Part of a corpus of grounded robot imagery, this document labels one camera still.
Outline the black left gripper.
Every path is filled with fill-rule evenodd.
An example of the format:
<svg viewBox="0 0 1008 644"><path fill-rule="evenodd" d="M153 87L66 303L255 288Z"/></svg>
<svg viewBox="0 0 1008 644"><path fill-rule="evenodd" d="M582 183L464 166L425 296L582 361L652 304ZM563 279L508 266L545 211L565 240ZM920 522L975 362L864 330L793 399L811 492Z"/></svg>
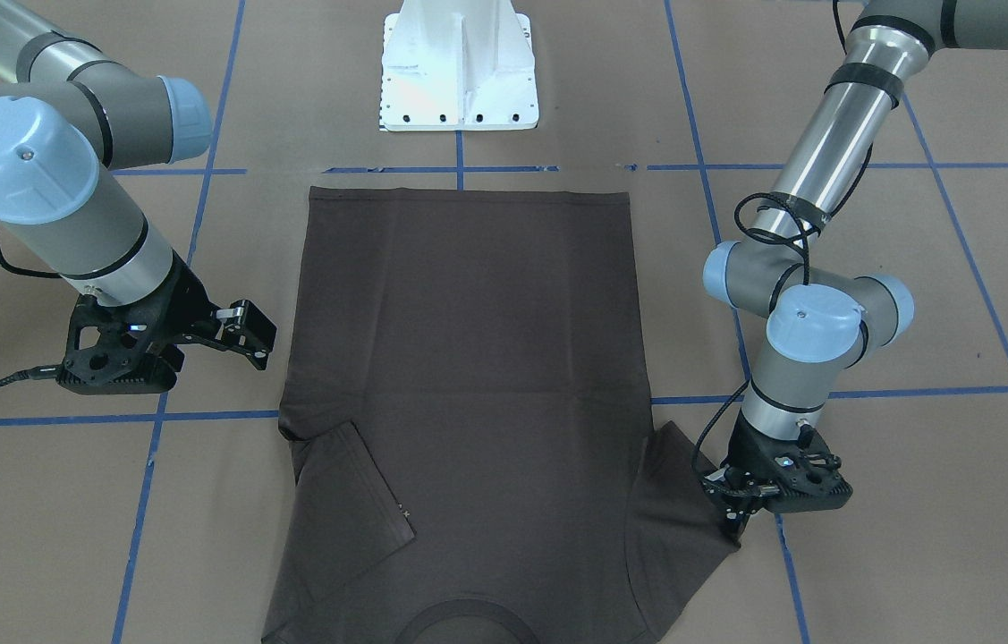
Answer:
<svg viewBox="0 0 1008 644"><path fill-rule="evenodd" d="M740 543L749 518L764 508L764 489L751 473L758 461L782 453L806 452L815 433L813 425L799 421L789 440L775 439L738 413L724 460L725 472L707 476L707 498L716 508L717 525L725 538Z"/></svg>

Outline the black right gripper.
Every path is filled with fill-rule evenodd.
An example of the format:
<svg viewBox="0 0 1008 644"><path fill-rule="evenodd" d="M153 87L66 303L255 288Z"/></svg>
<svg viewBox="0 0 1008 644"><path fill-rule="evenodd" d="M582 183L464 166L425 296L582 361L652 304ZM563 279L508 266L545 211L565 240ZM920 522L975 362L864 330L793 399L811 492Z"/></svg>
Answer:
<svg viewBox="0 0 1008 644"><path fill-rule="evenodd" d="M157 342L202 345L245 356L258 371L267 369L277 326L253 301L241 299L218 309L183 261L174 261L165 280L147 297L114 305L105 294L82 294L74 310L110 313L131 325L147 325Z"/></svg>

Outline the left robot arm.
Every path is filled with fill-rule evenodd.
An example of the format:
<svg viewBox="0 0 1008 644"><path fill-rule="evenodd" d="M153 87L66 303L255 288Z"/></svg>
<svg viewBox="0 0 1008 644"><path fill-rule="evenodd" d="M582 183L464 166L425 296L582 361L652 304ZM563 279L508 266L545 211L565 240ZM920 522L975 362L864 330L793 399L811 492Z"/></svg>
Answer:
<svg viewBox="0 0 1008 644"><path fill-rule="evenodd" d="M733 211L740 239L709 252L709 296L764 325L722 461L699 470L729 539L757 513L842 508L852 488L818 433L842 373L899 341L915 297L889 275L822 268L823 233L860 186L909 82L942 50L1008 50L1008 1L868 1L839 37L843 60L772 187Z"/></svg>

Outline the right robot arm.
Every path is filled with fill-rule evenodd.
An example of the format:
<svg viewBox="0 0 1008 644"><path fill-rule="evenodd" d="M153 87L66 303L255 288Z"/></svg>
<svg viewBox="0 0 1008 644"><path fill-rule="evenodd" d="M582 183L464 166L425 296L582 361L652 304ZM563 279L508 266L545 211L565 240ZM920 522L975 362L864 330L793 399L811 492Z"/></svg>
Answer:
<svg viewBox="0 0 1008 644"><path fill-rule="evenodd" d="M14 1L0 1L0 224L78 291L66 370L100 385L175 367L180 343L264 369L275 329L249 301L223 309L114 172L204 155L212 113L185 79L145 77Z"/></svg>

